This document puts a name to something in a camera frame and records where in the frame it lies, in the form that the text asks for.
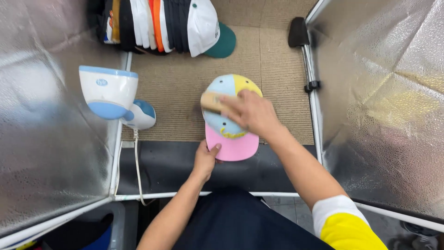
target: hand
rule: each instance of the hand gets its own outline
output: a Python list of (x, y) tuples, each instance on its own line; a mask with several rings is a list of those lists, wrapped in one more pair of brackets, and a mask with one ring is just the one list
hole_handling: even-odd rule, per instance
[(214, 168), (214, 163), (216, 161), (215, 157), (219, 153), (221, 147), (222, 145), (218, 143), (211, 149), (211, 151), (209, 151), (206, 145), (206, 140), (203, 140), (196, 151), (194, 168), (191, 175), (197, 176), (205, 182), (208, 181)]
[(221, 96), (221, 103), (233, 110), (223, 110), (221, 115), (228, 117), (242, 128), (266, 140), (274, 131), (282, 127), (273, 105), (253, 91), (244, 89), (238, 93), (238, 99)]

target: garment steamer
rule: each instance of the garment steamer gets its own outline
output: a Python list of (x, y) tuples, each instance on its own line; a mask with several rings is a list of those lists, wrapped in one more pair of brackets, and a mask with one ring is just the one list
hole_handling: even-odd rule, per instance
[(142, 196), (137, 144), (139, 129), (154, 126), (156, 112), (148, 102), (135, 100), (139, 76), (134, 72), (91, 66), (80, 66), (79, 75), (83, 97), (91, 111), (106, 120), (119, 119), (133, 129), (140, 201), (146, 206)]

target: blue logo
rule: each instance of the blue logo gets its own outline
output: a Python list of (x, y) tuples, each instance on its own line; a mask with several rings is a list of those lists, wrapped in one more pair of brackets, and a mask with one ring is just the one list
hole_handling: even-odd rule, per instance
[(108, 85), (108, 82), (105, 79), (97, 79), (97, 80), (95, 80), (95, 83), (97, 85), (99, 85), (99, 86), (106, 86), (106, 85)]

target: dark shorts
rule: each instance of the dark shorts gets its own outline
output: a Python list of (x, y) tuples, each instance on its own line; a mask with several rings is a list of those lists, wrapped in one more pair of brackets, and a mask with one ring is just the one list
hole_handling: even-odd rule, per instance
[(240, 189), (199, 199), (173, 249), (333, 249)]

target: silver reflective sheet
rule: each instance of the silver reflective sheet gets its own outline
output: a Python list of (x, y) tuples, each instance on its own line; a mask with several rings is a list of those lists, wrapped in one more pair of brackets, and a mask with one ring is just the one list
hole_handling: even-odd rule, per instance
[(444, 218), (444, 1), (330, 1), (308, 29), (324, 166), (353, 198)]
[(0, 1), (0, 236), (108, 196), (117, 122), (94, 116), (79, 65), (120, 68), (86, 0)]

